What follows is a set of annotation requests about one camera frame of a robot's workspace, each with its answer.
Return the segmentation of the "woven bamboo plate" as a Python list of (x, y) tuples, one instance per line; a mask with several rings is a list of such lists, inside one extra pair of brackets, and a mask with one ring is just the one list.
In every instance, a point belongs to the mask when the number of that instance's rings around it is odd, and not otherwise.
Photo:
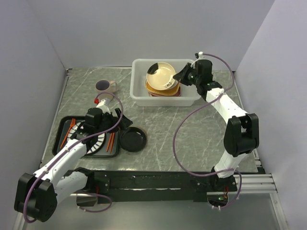
[(179, 90), (179, 88), (180, 88), (180, 83), (178, 83), (176, 86), (174, 86), (174, 87), (172, 87), (172, 88), (170, 88), (170, 89), (163, 90), (163, 91), (154, 89), (153, 87), (151, 87), (151, 86), (147, 83), (147, 81), (145, 81), (144, 86), (145, 86), (145, 88), (146, 88), (146, 90), (147, 90), (148, 93), (151, 92), (151, 93), (155, 93), (155, 94), (165, 95), (165, 96), (171, 97), (171, 95), (176, 94), (177, 91)]

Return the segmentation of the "glossy black plate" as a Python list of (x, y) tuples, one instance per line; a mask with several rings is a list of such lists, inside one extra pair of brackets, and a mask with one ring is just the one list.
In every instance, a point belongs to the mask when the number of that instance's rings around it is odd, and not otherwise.
[(128, 152), (139, 152), (146, 144), (142, 138), (142, 129), (138, 127), (128, 127), (119, 133), (119, 144), (122, 149)]

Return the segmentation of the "beige plate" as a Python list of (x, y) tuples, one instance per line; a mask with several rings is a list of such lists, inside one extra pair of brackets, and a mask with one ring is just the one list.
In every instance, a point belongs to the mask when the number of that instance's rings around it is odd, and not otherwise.
[(164, 91), (177, 84), (173, 78), (176, 71), (172, 65), (166, 62), (157, 62), (149, 67), (146, 73), (147, 83), (154, 89)]

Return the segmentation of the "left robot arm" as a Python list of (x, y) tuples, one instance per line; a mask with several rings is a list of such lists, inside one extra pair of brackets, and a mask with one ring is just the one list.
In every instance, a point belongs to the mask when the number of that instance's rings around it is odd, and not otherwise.
[(65, 146), (52, 160), (33, 174), (24, 173), (18, 180), (14, 210), (22, 213), (26, 221), (45, 222), (57, 205), (80, 190), (95, 190), (94, 172), (72, 166), (95, 147), (104, 143), (106, 133), (115, 133), (132, 125), (119, 108), (116, 116), (100, 108), (90, 108), (70, 130)]

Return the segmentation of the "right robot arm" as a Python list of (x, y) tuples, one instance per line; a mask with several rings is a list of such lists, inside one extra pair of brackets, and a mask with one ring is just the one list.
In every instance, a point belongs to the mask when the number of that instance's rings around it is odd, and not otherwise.
[(240, 108), (226, 93), (220, 83), (213, 80), (213, 64), (200, 59), (194, 64), (187, 63), (173, 78), (186, 86), (194, 85), (197, 93), (208, 105), (219, 113), (226, 123), (224, 153), (214, 166), (210, 179), (211, 188), (221, 191), (227, 184), (226, 178), (244, 157), (259, 146), (259, 118)]

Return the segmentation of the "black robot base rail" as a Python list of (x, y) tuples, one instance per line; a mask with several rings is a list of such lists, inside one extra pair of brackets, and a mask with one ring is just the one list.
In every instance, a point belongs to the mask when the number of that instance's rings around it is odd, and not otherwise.
[(206, 202), (208, 192), (235, 192), (235, 178), (197, 177), (187, 172), (93, 171), (83, 189), (108, 196), (113, 202)]

